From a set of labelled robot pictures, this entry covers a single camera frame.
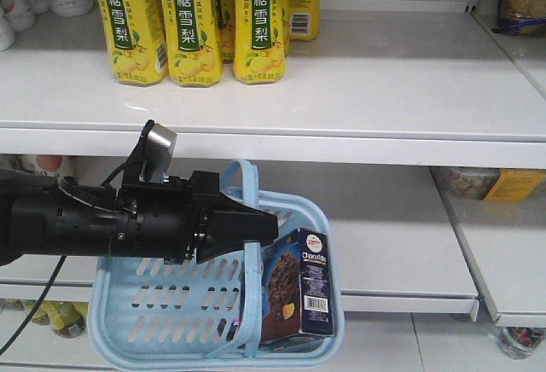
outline robotic arm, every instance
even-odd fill
[[[271,244],[276,217],[219,190],[217,173],[167,176],[176,134],[150,120],[129,159],[101,185],[0,170],[0,265],[22,254],[150,257],[198,262]],[[109,182],[124,172],[122,184]]]

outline barcode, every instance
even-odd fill
[[[160,65],[159,68],[163,70],[163,68],[165,67],[167,63],[167,51],[165,49],[165,45],[161,44],[160,46],[157,47],[155,51],[157,53],[157,62]]]
[[[304,299],[304,308],[306,310],[328,312],[328,300],[326,298],[317,298],[304,295]]]
[[[306,12],[292,14],[292,18],[290,18],[290,33],[295,35],[310,35],[310,17]]]

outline basket slot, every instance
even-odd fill
[[[225,267],[228,265],[227,259],[222,259],[220,261],[220,265],[218,266],[218,272],[216,273],[216,279],[219,280],[222,278],[222,275],[224,274]]]
[[[225,318],[220,319],[220,322],[218,322],[218,325],[216,327],[216,334],[212,338],[212,340],[216,343],[218,343],[222,339],[222,334],[225,331],[225,327],[228,324],[228,321]]]
[[[174,271],[174,265],[171,264],[164,264],[165,271],[163,271],[164,276],[171,276],[172,272]]]
[[[148,329],[146,331],[146,334],[144,335],[144,338],[142,339],[144,343],[149,343],[149,341],[152,340],[155,333],[159,330],[161,325],[161,318],[160,317],[154,317],[152,320],[152,323],[149,324]]]
[[[292,212],[285,212],[277,217],[279,221],[279,228],[281,228],[292,217]]]
[[[151,295],[148,298],[148,302],[146,303],[146,306],[148,308],[154,308],[161,293],[163,293],[163,286],[162,285],[155,286],[154,291],[151,293]]]
[[[162,344],[164,343],[167,338],[169,337],[169,333],[171,332],[172,325],[174,324],[175,318],[174,317],[168,317],[166,319],[165,325],[163,326],[163,329],[161,329],[160,336],[158,336],[157,341]]]
[[[209,276],[211,276],[214,270],[215,263],[216,263],[216,259],[211,259],[210,261],[206,263],[206,268],[203,271],[203,275],[201,276],[204,280],[206,280]]]
[[[143,284],[140,287],[138,294],[136,295],[135,299],[132,302],[133,308],[138,308],[141,305],[141,303],[144,301],[144,298],[148,294],[149,289],[150,289],[150,286],[148,284]]]
[[[199,341],[202,344],[206,344],[209,341],[209,336],[211,335],[214,327],[214,318],[208,317],[205,323],[205,327],[203,328],[203,332],[201,333],[199,337]]]
[[[129,333],[129,336],[127,337],[127,340],[132,344],[137,341],[137,336],[140,334],[140,331],[144,328],[144,325],[146,324],[146,318],[145,317],[139,317],[135,325],[133,325],[132,330]]]
[[[138,276],[143,276],[144,271],[148,268],[150,263],[152,262],[152,259],[142,259],[138,267],[136,268],[136,273]]]
[[[157,276],[160,273],[161,267],[163,266],[163,259],[156,259],[152,270],[150,270],[151,276]]]
[[[169,307],[169,305],[172,304],[176,291],[177,291],[176,285],[171,285],[169,287],[166,294],[163,296],[163,300],[161,300],[161,308],[166,309]]]
[[[233,308],[235,307],[235,303],[239,299],[239,296],[240,296],[239,288],[233,288],[225,306],[228,311],[233,310]]]
[[[188,295],[189,295],[189,286],[184,285],[182,287],[182,291],[180,291],[180,294],[177,297],[177,300],[175,301],[174,307],[177,310],[182,308],[182,306],[184,305],[184,302],[186,302],[186,299],[188,298]]]
[[[188,342],[189,344],[191,344],[194,341],[195,336],[197,336],[197,333],[199,332],[199,328],[201,326],[201,322],[201,318],[197,317],[189,326],[188,335],[186,335],[186,342]]]
[[[186,271],[188,270],[190,261],[184,261],[182,265],[180,265],[180,269],[178,270],[177,276],[184,276],[186,274]]]
[[[178,323],[177,328],[174,331],[174,334],[172,335],[171,340],[173,343],[177,344],[178,342],[180,342],[184,331],[188,327],[188,324],[189,324],[189,318],[188,317],[182,318],[180,323]]]
[[[208,307],[210,306],[210,304],[212,302],[212,299],[214,298],[215,293],[216,293],[216,288],[215,287],[208,288],[208,291],[205,294],[205,298],[203,299],[203,302],[201,302],[201,309],[202,310],[207,310],[208,309]]]
[[[225,296],[228,294],[228,289],[226,287],[223,287],[218,292],[218,296],[216,297],[216,301],[214,302],[214,310],[220,311],[222,309],[222,305],[224,304]]]
[[[237,268],[239,268],[239,261],[234,259],[231,261],[231,266],[228,270],[228,281],[233,280],[233,277],[235,276],[235,273],[237,272]]]
[[[195,265],[194,268],[189,273],[190,278],[196,278],[199,275],[199,272],[206,267],[205,265]]]
[[[273,212],[273,210],[271,210],[270,208],[266,208],[264,209],[264,211],[276,216],[279,228],[281,228],[292,217],[293,214],[293,212],[283,210],[275,210]]]
[[[228,334],[225,337],[225,340],[230,342],[235,338],[235,334],[237,333],[237,329],[239,329],[239,320],[234,319],[231,325],[229,326]]]

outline chocolate cookie image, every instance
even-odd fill
[[[294,297],[299,297],[299,261],[286,251],[276,262],[275,269],[267,285],[270,311],[275,319],[284,318],[282,308],[286,304],[296,304]]]

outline chocolate box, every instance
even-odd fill
[[[296,229],[264,248],[262,342],[332,335],[328,240]]]

